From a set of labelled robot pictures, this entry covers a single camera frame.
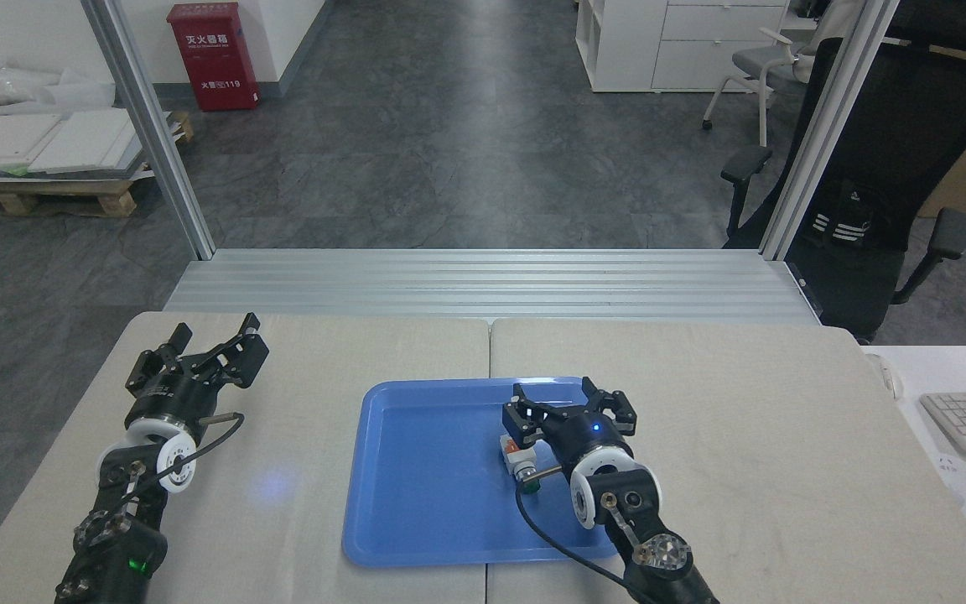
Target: office chair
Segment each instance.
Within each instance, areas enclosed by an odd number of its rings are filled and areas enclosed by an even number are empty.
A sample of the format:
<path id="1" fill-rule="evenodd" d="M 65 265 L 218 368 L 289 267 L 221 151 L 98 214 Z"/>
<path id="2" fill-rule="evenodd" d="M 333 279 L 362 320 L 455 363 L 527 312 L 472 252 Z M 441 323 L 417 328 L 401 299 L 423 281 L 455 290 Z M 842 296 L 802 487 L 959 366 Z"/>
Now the office chair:
<path id="1" fill-rule="evenodd" d="M 862 341 L 874 339 L 890 305 L 906 302 L 935 265 L 966 248 L 966 214 L 943 209 L 927 255 L 894 291 L 917 211 L 966 149 L 966 60 L 927 48 L 966 49 L 966 0 L 901 0 L 886 37 L 910 45 L 879 47 L 785 257 L 821 307 L 822 325 Z M 739 228 L 748 182 L 770 149 L 749 146 L 722 169 L 735 187 L 724 247 L 759 246 L 839 46 L 840 39 L 819 46 L 782 176 Z"/>
<path id="2" fill-rule="evenodd" d="M 725 91 L 730 81 L 744 86 L 759 96 L 759 145 L 766 146 L 766 109 L 771 94 L 802 95 L 808 88 L 808 77 L 815 64 L 815 54 L 824 39 L 843 37 L 848 33 L 855 15 L 859 14 L 864 0 L 833 0 L 822 18 L 819 19 L 815 34 L 804 46 L 798 46 L 793 53 L 793 42 L 776 31 L 759 27 L 759 31 L 776 42 L 773 46 L 759 49 L 740 50 L 733 53 L 733 65 L 747 75 L 728 75 L 718 84 L 710 104 L 703 114 L 703 130 L 710 130 L 714 123 L 710 114 L 718 96 Z"/>

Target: white cabinet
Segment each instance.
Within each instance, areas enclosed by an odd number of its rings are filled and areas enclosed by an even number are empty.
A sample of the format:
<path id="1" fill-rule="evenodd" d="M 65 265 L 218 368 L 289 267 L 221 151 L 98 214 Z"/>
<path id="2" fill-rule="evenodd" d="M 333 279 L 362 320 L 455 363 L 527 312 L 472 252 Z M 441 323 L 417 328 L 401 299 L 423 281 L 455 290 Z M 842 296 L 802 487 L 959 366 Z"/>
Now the white cabinet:
<path id="1" fill-rule="evenodd" d="M 713 91 L 736 50 L 767 46 L 786 0 L 580 0 L 576 45 L 591 89 Z"/>

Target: blue tray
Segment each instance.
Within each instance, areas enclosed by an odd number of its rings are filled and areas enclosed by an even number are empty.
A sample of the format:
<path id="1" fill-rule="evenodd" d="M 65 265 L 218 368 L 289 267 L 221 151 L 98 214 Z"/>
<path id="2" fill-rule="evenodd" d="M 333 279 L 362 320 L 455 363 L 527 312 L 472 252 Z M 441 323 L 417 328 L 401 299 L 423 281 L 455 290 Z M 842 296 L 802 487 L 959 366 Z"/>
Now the blue tray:
<path id="1" fill-rule="evenodd" d="M 499 450 L 501 406 L 516 382 L 532 400 L 586 403 L 578 377 L 385 382 L 368 391 L 341 540 L 350 560 L 425 566 L 563 558 L 521 519 Z M 547 444 L 534 450 L 540 470 L 555 464 Z M 580 527 L 562 476 L 544 478 L 524 503 L 575 553 L 615 553 L 602 528 Z"/>

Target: gray floor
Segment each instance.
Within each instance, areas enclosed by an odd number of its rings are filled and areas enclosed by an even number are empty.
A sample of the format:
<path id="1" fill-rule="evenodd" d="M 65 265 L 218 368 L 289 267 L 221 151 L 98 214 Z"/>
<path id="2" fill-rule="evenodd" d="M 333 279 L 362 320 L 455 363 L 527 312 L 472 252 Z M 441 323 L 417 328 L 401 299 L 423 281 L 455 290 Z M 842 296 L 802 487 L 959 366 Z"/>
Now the gray floor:
<path id="1" fill-rule="evenodd" d="M 330 1 L 287 98 L 195 115 L 183 155 L 220 246 L 724 241 L 717 173 L 756 140 L 747 96 L 725 96 L 703 133 L 706 96 L 593 95 L 567 0 Z M 774 108 L 778 149 L 795 110 Z M 0 211 L 0 523 L 124 325 L 161 309 L 190 260 L 158 187 L 137 199 L 122 221 Z M 915 248 L 929 230 L 917 222 Z M 966 257 L 875 343 L 966 344 Z M 53 585 L 61 570 L 47 572 Z"/>

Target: aluminum frame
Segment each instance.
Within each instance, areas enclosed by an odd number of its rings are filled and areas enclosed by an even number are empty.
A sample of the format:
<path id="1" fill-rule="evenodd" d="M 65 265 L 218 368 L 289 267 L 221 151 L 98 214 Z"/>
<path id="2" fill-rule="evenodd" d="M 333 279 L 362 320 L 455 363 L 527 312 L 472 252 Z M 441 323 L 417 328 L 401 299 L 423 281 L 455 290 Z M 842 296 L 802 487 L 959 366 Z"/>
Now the aluminum frame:
<path id="1" fill-rule="evenodd" d="M 760 243 L 759 252 L 764 259 L 783 260 L 789 253 L 898 3 L 900 0 L 867 0 L 852 30 L 844 37 L 808 125 L 808 135 L 797 152 L 781 201 Z"/>
<path id="2" fill-rule="evenodd" d="M 162 106 L 151 86 L 122 5 L 118 0 L 80 0 L 80 4 L 120 95 L 126 100 L 126 110 L 133 126 L 137 127 L 137 135 L 147 152 L 158 186 L 177 214 L 196 259 L 211 260 L 215 256 L 215 240 L 207 229 L 188 173 L 184 171 L 181 156 L 177 154 L 174 139 L 166 127 Z"/>

